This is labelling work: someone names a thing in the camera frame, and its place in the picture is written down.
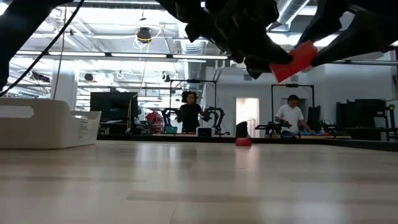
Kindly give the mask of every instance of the black cable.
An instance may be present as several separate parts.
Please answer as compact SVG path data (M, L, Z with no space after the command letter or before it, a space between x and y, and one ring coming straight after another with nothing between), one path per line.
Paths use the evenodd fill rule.
M79 11L79 9L81 8L81 6L83 5L83 3L85 2L85 0L80 0L79 5L77 5L75 11L72 13L72 15L70 16L69 20L65 23L65 25L62 27L62 29L60 30L60 32L54 37L54 39L51 41L51 43L43 50L43 52L33 61L33 63L29 66L29 68L27 68L27 70L21 75L21 77L19 77L13 84L11 84L11 86L9 86L7 88L7 90L4 90L3 92L0 93L0 97L4 96L9 90L11 90L12 88L14 88L16 85L18 85L18 83L20 81L22 81L22 79L24 79L27 74L35 67L35 65L40 61L40 59L42 59L44 57L44 55L52 48L52 46L56 43L56 41L61 37L61 35L66 31L66 29L68 28L68 26L70 25L70 23L72 22L72 20L75 18L75 16L77 15L77 12Z

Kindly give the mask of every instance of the wooden floor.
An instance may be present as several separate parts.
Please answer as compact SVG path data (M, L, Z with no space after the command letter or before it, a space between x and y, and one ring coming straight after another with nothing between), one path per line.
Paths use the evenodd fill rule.
M99 142L0 151L0 224L397 224L398 154Z

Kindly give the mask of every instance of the blue object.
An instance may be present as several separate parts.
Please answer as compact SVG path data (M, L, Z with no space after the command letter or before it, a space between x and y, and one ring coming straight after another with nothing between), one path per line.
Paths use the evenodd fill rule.
M177 130L178 130L178 127L167 126L164 128L164 133L165 134L176 134Z

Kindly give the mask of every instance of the man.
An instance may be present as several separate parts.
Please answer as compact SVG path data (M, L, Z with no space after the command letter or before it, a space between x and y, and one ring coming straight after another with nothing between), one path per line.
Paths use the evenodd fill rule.
M275 115L277 122L283 122L291 125L291 127L283 127L282 135L294 135L299 133L299 126L304 126L310 133L313 131L305 122L301 109L297 106L300 99L296 95L290 95L287 99L287 105L281 106Z

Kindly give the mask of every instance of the white box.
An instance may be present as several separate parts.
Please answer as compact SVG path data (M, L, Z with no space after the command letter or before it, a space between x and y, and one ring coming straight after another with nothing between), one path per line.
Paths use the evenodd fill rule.
M0 149L63 149L95 144L101 112L70 111L57 100L0 99Z

